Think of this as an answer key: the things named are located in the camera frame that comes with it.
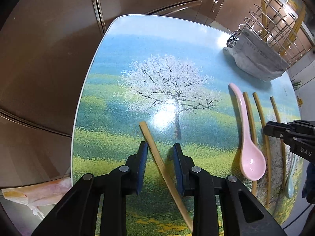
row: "pink spoon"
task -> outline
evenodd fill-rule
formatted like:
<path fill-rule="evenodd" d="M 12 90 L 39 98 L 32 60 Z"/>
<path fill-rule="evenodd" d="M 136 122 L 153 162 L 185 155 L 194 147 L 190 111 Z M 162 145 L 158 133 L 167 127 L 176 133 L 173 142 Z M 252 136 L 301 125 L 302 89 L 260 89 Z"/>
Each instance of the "pink spoon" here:
<path fill-rule="evenodd" d="M 242 174 L 249 180 L 261 179 L 266 171 L 266 160 L 262 152 L 255 146 L 250 138 L 249 122 L 245 100 L 240 89 L 230 83 L 229 87 L 235 93 L 242 120 L 242 150 L 239 165 Z"/>

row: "pink spoon handle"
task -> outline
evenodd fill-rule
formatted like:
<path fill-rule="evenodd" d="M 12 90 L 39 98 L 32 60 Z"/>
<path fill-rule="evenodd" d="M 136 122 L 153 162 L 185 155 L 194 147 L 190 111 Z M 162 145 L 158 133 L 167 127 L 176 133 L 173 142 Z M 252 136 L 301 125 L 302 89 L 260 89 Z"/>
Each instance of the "pink spoon handle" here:
<path fill-rule="evenodd" d="M 248 122 L 248 117 L 247 117 L 247 109 L 246 109 L 246 104 L 245 104 L 243 94 L 234 83 L 230 83 L 229 87 L 233 90 L 233 92 L 237 98 L 238 106 L 240 109 L 241 120 L 242 120 L 243 143 L 245 143 L 246 141 L 252 141 L 251 137 L 250 137 L 250 129 L 249 129 L 249 122 Z"/>

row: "gray cloth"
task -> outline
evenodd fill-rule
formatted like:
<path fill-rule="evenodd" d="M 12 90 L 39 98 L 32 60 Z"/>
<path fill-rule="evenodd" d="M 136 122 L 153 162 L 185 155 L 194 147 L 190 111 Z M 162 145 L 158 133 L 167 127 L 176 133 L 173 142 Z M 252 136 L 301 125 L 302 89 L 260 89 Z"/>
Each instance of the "gray cloth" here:
<path fill-rule="evenodd" d="M 237 66 L 261 80 L 271 81 L 280 77 L 289 67 L 288 63 L 256 34 L 244 29 L 236 46 L 225 47 Z"/>

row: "tree trunk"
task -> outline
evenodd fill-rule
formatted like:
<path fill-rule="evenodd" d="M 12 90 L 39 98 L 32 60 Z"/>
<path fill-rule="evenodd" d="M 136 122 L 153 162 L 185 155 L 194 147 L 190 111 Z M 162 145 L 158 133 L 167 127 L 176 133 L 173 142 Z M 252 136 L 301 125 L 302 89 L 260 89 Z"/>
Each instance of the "tree trunk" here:
<path fill-rule="evenodd" d="M 174 119 L 174 137 L 176 140 L 182 139 L 181 126 L 179 125 L 179 113 L 175 114 Z"/>

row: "plastic bag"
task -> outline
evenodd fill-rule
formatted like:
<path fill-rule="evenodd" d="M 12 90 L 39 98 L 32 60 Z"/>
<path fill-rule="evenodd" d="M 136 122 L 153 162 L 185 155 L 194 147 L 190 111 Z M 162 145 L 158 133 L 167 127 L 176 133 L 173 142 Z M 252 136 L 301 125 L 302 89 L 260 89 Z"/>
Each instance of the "plastic bag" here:
<path fill-rule="evenodd" d="M 5 199 L 27 205 L 34 215 L 43 219 L 44 215 L 37 207 L 56 204 L 70 188 L 71 178 L 64 177 L 37 185 L 6 188 L 2 192 Z"/>
<path fill-rule="evenodd" d="M 234 58 L 240 69 L 265 81 L 280 77 L 289 67 L 278 53 L 246 28 L 235 47 L 225 47 L 224 51 Z"/>

